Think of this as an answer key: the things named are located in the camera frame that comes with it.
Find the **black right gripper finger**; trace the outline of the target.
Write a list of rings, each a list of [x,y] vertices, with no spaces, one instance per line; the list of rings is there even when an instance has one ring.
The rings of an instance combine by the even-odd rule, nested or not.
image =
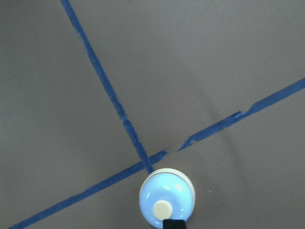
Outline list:
[[[180,219],[164,219],[163,229],[186,229],[186,222]]]

